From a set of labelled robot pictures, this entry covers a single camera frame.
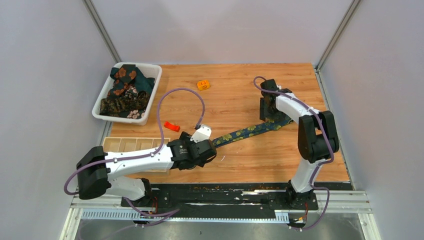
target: wooden tray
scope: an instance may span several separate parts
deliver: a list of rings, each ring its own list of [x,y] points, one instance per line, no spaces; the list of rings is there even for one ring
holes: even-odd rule
[[[170,138],[165,138],[163,144],[167,144]],[[159,147],[160,137],[112,137],[107,136],[103,140],[103,151],[126,153],[131,151],[146,150]],[[168,169],[149,170],[145,173],[168,174]]]

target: wooden table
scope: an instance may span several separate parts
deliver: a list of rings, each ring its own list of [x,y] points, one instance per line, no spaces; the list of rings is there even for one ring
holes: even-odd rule
[[[161,96],[175,88],[196,90],[204,99],[203,124],[212,128],[211,139],[262,123],[259,119],[261,92],[253,85],[255,76],[275,79],[289,88],[306,104],[325,110],[325,104],[311,64],[199,64],[162,65],[163,73],[145,126],[114,123],[112,137],[160,137],[156,109]],[[196,83],[209,80],[211,87],[199,91]],[[162,124],[177,124],[182,131],[194,133],[202,105],[187,91],[177,91],[165,98],[160,108]],[[217,157],[192,170],[173,169],[169,175],[132,174],[151,183],[266,183],[287,182],[298,168],[298,126],[289,124],[278,131],[267,132],[217,148]],[[164,128],[166,138],[177,139],[180,133]],[[317,181],[349,181],[340,151],[335,161],[325,165]]]

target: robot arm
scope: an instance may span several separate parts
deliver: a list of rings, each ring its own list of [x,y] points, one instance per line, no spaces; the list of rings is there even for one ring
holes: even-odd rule
[[[265,80],[260,87],[264,90],[277,91],[286,95],[262,92],[263,97],[260,99],[261,120],[280,120],[288,116],[298,124],[297,147],[301,158],[296,174],[289,181],[290,187],[287,191],[289,193],[288,201],[292,206],[303,205],[305,198],[309,198],[313,192],[311,184],[314,184],[321,164],[331,158],[323,134],[316,133],[316,129],[320,127],[312,112],[320,118],[333,153],[339,150],[334,116],[330,111],[319,111],[306,104],[300,104],[290,90],[281,89],[280,86],[276,85],[274,79]]]
[[[217,155],[214,145],[209,140],[211,133],[211,128],[202,124],[193,135],[183,131],[179,139],[163,145],[156,154],[140,158],[137,156],[149,155],[157,148],[130,152],[103,152],[102,146],[93,147],[78,162],[77,169],[97,161],[113,161],[94,165],[77,175],[79,198],[88,200],[108,194],[125,197],[131,201],[140,200],[151,192],[149,181],[125,175],[152,169],[185,170],[196,166],[203,167]]]

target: patterned fabric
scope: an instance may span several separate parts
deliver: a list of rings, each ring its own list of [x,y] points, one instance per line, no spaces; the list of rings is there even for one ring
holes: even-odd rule
[[[150,95],[142,91],[135,97],[104,98],[100,102],[100,114],[111,117],[139,119],[147,107]]]
[[[274,121],[268,119],[266,122],[249,126],[246,128],[243,128],[241,130],[233,131],[229,134],[225,134],[223,136],[220,136],[218,138],[215,138],[212,143],[216,148],[222,147],[224,145],[242,140],[247,139],[259,134],[263,134],[269,131],[277,131],[281,127],[288,125],[290,123],[293,123],[293,120],[290,119],[288,116],[282,121]]]
[[[153,77],[145,77],[134,64],[113,67],[110,77],[114,79],[107,98],[100,102],[100,115],[139,119],[146,110],[155,85]]]

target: gray floor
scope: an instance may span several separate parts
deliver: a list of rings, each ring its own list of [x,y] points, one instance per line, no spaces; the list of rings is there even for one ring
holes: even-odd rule
[[[310,213],[308,222],[318,215]],[[101,240],[111,233],[131,225],[123,220],[83,220],[80,236],[83,240]],[[285,224],[275,223],[209,223],[164,222],[157,226],[130,228],[108,240],[364,240],[357,214],[327,213],[313,229],[296,232]]]

